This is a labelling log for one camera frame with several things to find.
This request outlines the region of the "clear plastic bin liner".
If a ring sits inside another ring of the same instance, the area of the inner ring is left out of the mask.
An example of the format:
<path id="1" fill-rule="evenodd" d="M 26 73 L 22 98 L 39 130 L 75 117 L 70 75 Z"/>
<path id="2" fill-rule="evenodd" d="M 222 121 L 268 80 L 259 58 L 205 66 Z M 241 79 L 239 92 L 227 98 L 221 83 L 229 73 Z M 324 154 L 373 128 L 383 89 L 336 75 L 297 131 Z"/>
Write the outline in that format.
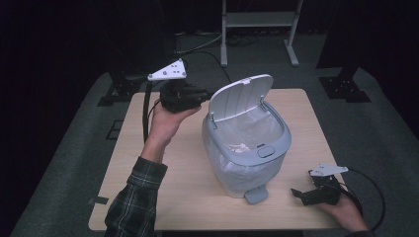
<path id="1" fill-rule="evenodd" d="M 265 186 L 280 172 L 291 147 L 291 132 L 272 109 L 256 108 L 234 118 L 203 122 L 203 144 L 212 170 L 234 198 Z M 231 152 L 228 144 L 246 144 L 248 152 Z"/>

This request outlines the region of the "white metal stand frame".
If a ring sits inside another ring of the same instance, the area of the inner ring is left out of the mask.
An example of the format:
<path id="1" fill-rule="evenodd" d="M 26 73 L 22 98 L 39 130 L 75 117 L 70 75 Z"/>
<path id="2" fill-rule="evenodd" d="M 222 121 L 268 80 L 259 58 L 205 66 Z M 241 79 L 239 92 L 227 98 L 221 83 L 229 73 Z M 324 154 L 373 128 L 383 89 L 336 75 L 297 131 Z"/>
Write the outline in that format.
<path id="1" fill-rule="evenodd" d="M 299 66 L 298 59 L 293 50 L 293 40 L 302 4 L 303 0 L 297 0 L 295 10 L 287 12 L 230 13 L 226 7 L 227 0 L 221 0 L 220 65 L 222 67 L 228 65 L 226 36 L 229 28 L 290 27 L 290 34 L 284 40 L 284 45 L 292 66 Z"/>

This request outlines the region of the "white tissue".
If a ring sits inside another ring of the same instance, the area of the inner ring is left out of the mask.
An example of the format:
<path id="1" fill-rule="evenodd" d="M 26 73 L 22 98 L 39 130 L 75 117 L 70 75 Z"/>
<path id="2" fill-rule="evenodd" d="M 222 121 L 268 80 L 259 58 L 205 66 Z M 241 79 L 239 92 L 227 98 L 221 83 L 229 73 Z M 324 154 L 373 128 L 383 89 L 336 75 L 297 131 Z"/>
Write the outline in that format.
<path id="1" fill-rule="evenodd" d="M 236 153 L 248 152 L 250 150 L 250 148 L 246 144 L 244 144 L 244 143 L 228 144 L 227 145 L 227 148 L 231 152 L 236 152 Z"/>

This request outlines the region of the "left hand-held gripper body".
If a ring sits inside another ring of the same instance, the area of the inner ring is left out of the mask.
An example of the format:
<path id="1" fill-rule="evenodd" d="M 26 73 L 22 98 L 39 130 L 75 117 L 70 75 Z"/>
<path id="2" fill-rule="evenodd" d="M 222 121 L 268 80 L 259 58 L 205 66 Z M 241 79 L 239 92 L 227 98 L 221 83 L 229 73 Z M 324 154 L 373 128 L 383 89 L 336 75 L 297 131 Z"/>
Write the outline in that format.
<path id="1" fill-rule="evenodd" d="M 166 81 L 160 89 L 162 106 L 173 113 L 186 111 L 200 105 L 200 89 L 186 81 L 187 73 L 182 58 L 151 73 L 149 81 Z"/>

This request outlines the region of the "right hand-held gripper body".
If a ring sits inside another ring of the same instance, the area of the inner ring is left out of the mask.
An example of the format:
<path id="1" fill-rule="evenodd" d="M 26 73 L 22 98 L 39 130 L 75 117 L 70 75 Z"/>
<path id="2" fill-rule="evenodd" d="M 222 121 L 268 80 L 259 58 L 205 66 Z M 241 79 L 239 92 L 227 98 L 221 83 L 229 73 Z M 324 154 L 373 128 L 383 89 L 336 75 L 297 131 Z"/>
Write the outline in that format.
<path id="1" fill-rule="evenodd" d="M 348 172 L 347 167 L 320 163 L 316 168 L 308 172 L 315 190 L 305 192 L 301 195 L 304 205 L 314 205 L 318 203 L 336 204 L 343 191 L 337 174 Z"/>

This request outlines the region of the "black stand base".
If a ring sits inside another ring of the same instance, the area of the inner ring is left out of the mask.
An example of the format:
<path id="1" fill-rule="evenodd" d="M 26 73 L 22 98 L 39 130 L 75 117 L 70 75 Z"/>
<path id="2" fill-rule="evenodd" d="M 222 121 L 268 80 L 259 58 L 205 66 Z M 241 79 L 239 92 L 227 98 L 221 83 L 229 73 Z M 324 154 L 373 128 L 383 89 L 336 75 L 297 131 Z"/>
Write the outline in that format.
<path id="1" fill-rule="evenodd" d="M 124 71 L 111 71 L 109 73 L 112 84 L 103 96 L 98 107 L 110 107 L 114 103 L 129 102 L 132 96 L 140 91 L 147 81 L 145 75 L 139 73 L 125 73 Z"/>
<path id="2" fill-rule="evenodd" d="M 353 77 L 358 68 L 343 67 L 336 76 L 320 77 L 319 81 L 329 99 L 342 99 L 347 103 L 369 103 L 368 95 L 359 89 Z"/>

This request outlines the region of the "person's left hand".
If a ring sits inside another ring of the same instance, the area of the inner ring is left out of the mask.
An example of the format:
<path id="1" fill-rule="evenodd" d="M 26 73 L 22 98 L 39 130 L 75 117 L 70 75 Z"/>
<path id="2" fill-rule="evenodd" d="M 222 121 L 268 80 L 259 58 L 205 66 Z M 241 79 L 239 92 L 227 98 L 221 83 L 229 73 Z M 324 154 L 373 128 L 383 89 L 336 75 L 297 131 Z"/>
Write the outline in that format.
<path id="1" fill-rule="evenodd" d="M 173 113 L 166 110 L 161 104 L 157 104 L 152 117 L 151 129 L 146 143 L 155 149 L 165 147 L 176 134 L 181 123 L 188 117 L 196 114 L 201 108 L 185 110 Z"/>

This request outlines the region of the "person's right hand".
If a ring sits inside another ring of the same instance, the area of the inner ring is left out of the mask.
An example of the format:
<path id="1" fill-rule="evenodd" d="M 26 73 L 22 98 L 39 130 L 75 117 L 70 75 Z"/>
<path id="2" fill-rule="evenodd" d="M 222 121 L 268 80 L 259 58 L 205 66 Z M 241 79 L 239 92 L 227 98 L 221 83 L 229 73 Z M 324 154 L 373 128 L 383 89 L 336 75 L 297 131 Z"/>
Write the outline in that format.
<path id="1" fill-rule="evenodd" d="M 319 203 L 319 209 L 331 215 L 334 220 L 350 233 L 369 231 L 356 205 L 345 195 L 340 195 L 336 204 Z"/>

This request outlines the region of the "grey white pedal trash can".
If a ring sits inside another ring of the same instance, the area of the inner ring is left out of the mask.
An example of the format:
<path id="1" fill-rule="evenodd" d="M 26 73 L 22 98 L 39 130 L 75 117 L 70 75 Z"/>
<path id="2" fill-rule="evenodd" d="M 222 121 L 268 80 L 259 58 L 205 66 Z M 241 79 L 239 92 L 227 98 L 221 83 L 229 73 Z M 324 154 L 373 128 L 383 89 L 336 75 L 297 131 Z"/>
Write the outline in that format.
<path id="1" fill-rule="evenodd" d="M 292 144 L 288 125 L 266 97 L 268 74 L 217 90 L 209 100 L 202 138 L 212 170 L 233 198 L 255 204 L 268 197 L 266 184 L 280 172 Z"/>

